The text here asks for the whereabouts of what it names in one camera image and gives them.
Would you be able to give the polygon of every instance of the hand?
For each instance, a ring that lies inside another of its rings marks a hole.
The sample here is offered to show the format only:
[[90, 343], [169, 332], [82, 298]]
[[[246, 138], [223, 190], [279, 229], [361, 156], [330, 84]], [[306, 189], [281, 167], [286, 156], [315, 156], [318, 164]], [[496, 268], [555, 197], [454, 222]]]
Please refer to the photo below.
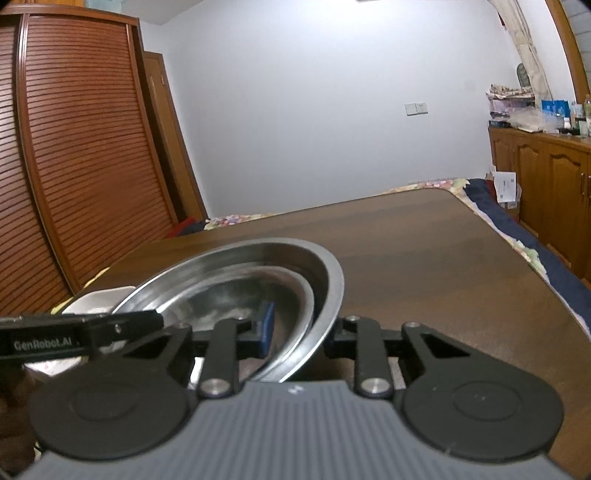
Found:
[[0, 369], [0, 466], [9, 473], [22, 472], [35, 459], [35, 437], [26, 408], [34, 388], [29, 374]]

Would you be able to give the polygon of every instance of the curtain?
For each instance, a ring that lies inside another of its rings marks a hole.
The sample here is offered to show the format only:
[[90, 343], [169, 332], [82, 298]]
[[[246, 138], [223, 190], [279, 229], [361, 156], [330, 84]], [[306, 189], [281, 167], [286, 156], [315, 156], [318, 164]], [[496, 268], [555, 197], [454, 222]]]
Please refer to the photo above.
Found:
[[530, 77], [531, 86], [535, 94], [537, 106], [541, 105], [542, 100], [552, 100], [550, 86], [544, 73], [544, 68], [538, 57], [534, 43], [531, 39], [530, 29], [527, 25], [521, 7], [517, 0], [488, 0], [505, 22], [513, 43], [517, 47], [517, 52], [523, 65]]

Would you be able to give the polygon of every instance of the louvered wardrobe door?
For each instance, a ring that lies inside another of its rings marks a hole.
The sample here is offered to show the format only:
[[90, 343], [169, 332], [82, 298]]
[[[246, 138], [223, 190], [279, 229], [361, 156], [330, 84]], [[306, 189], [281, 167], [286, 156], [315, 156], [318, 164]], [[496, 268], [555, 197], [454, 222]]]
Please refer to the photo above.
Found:
[[80, 284], [173, 226], [135, 68], [123, 24], [30, 18], [26, 85], [34, 157]]
[[16, 27], [0, 19], [0, 315], [45, 312], [69, 296], [28, 188], [15, 122]]

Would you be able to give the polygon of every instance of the navy blue blanket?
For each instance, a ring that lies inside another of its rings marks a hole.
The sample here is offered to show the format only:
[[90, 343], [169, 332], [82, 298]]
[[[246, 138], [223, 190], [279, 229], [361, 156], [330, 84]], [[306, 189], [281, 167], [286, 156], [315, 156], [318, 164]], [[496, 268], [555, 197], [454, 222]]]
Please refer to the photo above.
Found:
[[550, 284], [562, 295], [570, 307], [591, 327], [591, 291], [574, 275], [564, 263], [538, 239], [514, 221], [492, 198], [486, 181], [470, 179], [464, 191], [478, 208], [488, 215], [492, 223], [503, 233], [520, 240], [527, 248], [538, 252], [546, 268]]

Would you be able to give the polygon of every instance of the wooden cabinet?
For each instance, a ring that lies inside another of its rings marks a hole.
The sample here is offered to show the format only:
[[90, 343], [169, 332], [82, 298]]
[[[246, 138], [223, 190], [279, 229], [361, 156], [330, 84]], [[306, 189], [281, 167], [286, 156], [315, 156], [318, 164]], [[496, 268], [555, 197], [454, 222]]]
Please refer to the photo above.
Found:
[[535, 236], [544, 237], [546, 174], [545, 169], [540, 168], [544, 162], [540, 155], [540, 143], [534, 138], [515, 137], [513, 145], [517, 183], [522, 190], [521, 221]]
[[501, 129], [491, 130], [491, 151], [498, 171], [515, 171], [515, 158], [512, 149], [512, 137]]
[[581, 230], [587, 208], [587, 154], [549, 144], [546, 244], [564, 263], [581, 273]]
[[[521, 223], [591, 287], [591, 139], [491, 128], [493, 163], [512, 164]], [[511, 145], [509, 159], [504, 148]]]
[[0, 315], [46, 312], [177, 223], [147, 115], [138, 21], [0, 15]]

